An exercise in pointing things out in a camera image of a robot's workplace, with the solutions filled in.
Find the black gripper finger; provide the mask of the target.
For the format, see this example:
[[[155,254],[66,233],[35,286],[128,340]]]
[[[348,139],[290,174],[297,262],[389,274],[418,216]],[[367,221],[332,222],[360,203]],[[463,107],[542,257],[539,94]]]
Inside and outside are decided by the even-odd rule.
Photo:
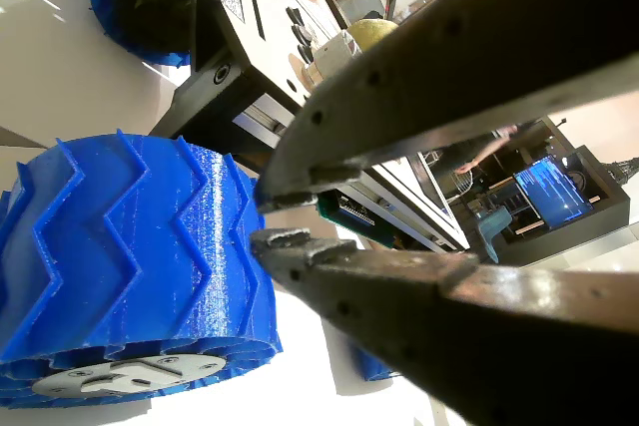
[[[263,213],[374,165],[635,91],[638,0],[436,0],[315,88],[255,189]]]
[[[361,250],[304,228],[251,237],[261,267],[474,425],[634,425],[638,277]]]

